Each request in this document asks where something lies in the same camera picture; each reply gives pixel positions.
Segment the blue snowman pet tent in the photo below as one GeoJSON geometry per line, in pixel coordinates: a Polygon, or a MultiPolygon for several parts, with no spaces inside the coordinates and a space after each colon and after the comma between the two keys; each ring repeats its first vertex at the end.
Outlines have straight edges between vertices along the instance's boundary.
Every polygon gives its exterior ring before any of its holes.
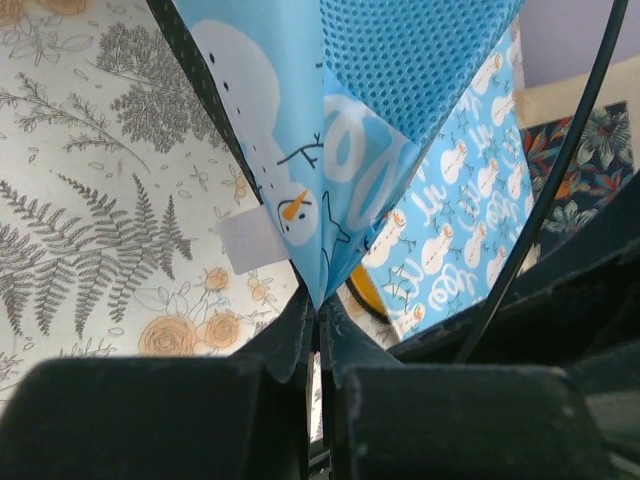
{"type": "Polygon", "coordinates": [[[153,1],[320,307],[372,247],[518,1],[153,1]]]}

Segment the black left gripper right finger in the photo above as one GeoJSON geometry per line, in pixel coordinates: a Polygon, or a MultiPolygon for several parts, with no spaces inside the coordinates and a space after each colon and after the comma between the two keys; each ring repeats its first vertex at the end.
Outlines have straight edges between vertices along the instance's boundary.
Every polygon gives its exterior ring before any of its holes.
{"type": "Polygon", "coordinates": [[[336,479],[635,479],[639,347],[566,369],[405,365],[319,312],[324,439],[336,479]]]}

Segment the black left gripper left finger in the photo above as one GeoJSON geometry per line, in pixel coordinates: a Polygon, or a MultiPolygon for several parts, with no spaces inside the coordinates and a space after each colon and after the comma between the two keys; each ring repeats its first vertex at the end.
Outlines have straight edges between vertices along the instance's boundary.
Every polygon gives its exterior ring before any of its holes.
{"type": "Polygon", "coordinates": [[[52,359],[1,417],[5,479],[304,479],[313,309],[227,357],[52,359]]]}

